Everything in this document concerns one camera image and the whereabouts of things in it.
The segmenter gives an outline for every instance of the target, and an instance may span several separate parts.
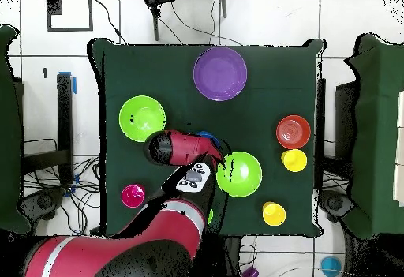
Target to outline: floor tile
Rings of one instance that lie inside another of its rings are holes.
[[[110,21],[118,28],[118,0],[99,1],[106,6],[110,14]],[[62,5],[63,3],[65,3],[63,9],[66,9],[66,13],[75,15],[70,16],[71,23],[64,20],[64,25],[76,26],[78,24],[76,18],[84,13],[85,8],[88,9],[88,4],[84,6],[83,0],[62,0]],[[23,55],[86,55],[87,43],[92,38],[108,38],[116,43],[118,42],[118,36],[108,22],[106,10],[95,0],[92,0],[93,31],[48,32],[47,0],[21,0],[21,8]],[[76,12],[68,12],[69,9],[76,10]]]
[[[297,235],[259,236],[256,240],[258,252],[312,252],[313,239]]]
[[[212,4],[213,0],[176,0],[173,2],[175,12],[185,24],[208,33],[213,30]],[[216,0],[213,10],[216,27],[218,26],[218,8],[219,0]],[[171,3],[162,4],[160,11],[161,19],[183,43],[207,44],[209,42],[209,35],[187,28],[181,23],[175,15]],[[170,29],[161,21],[158,25],[160,40],[155,41],[152,13],[144,0],[121,0],[121,23],[122,36],[128,43],[179,43]]]
[[[318,223],[324,233],[315,238],[316,252],[345,252],[345,239],[343,230],[339,223],[332,223],[327,219],[326,213],[318,209]]]
[[[339,262],[341,262],[341,267],[342,267],[341,271],[344,271],[345,254],[319,254],[319,253],[316,253],[314,267],[321,268],[322,259],[325,257],[329,257],[329,256],[337,258],[339,260]],[[338,276],[335,276],[335,277],[342,277],[342,276],[343,276],[343,273],[340,273]],[[327,276],[323,273],[323,271],[315,269],[314,277],[327,277]]]
[[[98,86],[87,58],[23,58],[25,140],[58,136],[56,77],[71,72],[77,79],[73,93],[73,154],[99,153]],[[47,69],[47,78],[43,68]]]
[[[243,45],[301,46],[318,38],[319,0],[226,0],[226,5],[221,36]]]
[[[242,254],[240,254],[241,272],[254,265],[259,272],[258,277],[312,277],[312,253],[258,253],[254,264],[248,265],[242,265],[242,263],[249,262],[251,259]]]
[[[14,77],[21,77],[20,57],[9,57],[9,65]]]
[[[320,36],[327,40],[324,56],[353,55],[356,38],[376,33],[390,43],[404,41],[404,0],[321,0]]]
[[[88,159],[94,159],[94,157],[90,158],[87,156],[74,156],[73,161],[74,163],[79,163]],[[74,174],[79,174],[84,167],[85,164],[80,165],[75,171]],[[42,171],[38,172],[39,178],[42,177],[50,177],[48,173],[43,173]],[[99,181],[95,178],[94,174],[92,173],[92,167],[89,167],[81,176],[80,176],[80,182],[85,185],[90,185],[92,184],[99,184]],[[93,193],[90,194],[88,193],[86,195],[87,191],[83,189],[77,189],[74,192],[74,201],[76,204],[79,204],[79,200],[83,198],[83,201],[85,201],[88,205],[91,205],[93,207],[99,206],[99,194],[98,193]],[[76,206],[72,202],[70,197],[63,197],[63,203],[62,206],[65,208],[67,213],[69,214],[69,224],[72,227],[73,230],[78,230],[78,224],[79,221],[81,222],[81,213],[77,210]],[[89,234],[90,230],[92,228],[95,228],[99,225],[99,208],[91,208],[90,206],[85,206],[84,204],[79,205],[80,208],[84,207],[84,212],[88,218],[88,226],[86,233]],[[56,211],[56,216],[49,220],[49,221],[43,221],[41,220],[39,222],[39,225],[37,227],[36,235],[71,235],[72,231],[69,229],[68,223],[67,223],[67,215],[65,212],[62,210],[62,208],[59,208]]]
[[[20,30],[20,0],[0,0],[0,24],[9,24]],[[8,54],[20,54],[20,35],[9,45]]]
[[[324,139],[335,141],[335,89],[337,85],[355,80],[354,72],[342,59],[323,59],[322,75],[326,80],[325,92],[325,130]],[[334,145],[324,144],[325,154],[333,151]]]

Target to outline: metal stand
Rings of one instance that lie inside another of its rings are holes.
[[[26,155],[22,159],[21,173],[58,166],[61,185],[73,183],[73,126],[72,90],[70,75],[58,74],[58,150]],[[24,85],[16,83],[16,93],[22,124]]]
[[[222,3],[223,18],[226,18],[227,17],[226,0],[221,0],[221,3]]]
[[[159,41],[159,19],[157,17],[157,8],[152,7],[151,8],[151,13],[153,14],[153,28],[155,31],[155,41]]]

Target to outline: cup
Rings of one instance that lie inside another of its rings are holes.
[[[287,170],[297,173],[304,170],[307,165],[307,156],[300,149],[290,149],[284,151],[281,160]]]
[[[144,194],[145,189],[142,185],[128,185],[121,192],[121,200],[128,208],[137,208],[142,205]]]
[[[286,211],[279,204],[267,202],[262,207],[262,217],[267,225],[279,226],[286,220]]]

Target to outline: purple bowl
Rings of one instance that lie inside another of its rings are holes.
[[[193,81],[209,99],[232,99],[245,86],[247,66],[241,55],[228,47],[209,48],[195,62]]]

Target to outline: black frame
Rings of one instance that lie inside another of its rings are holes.
[[[72,120],[72,85],[69,74],[58,74],[58,149],[25,155],[22,158],[21,174],[24,176],[35,170],[58,166],[61,185],[73,183],[73,120]],[[21,125],[23,119],[24,85],[14,84]]]
[[[56,2],[62,3],[62,0],[47,0],[47,31],[48,32],[81,32],[92,31],[92,0],[88,0],[88,28],[52,28],[52,15],[62,14],[52,8],[52,5]]]

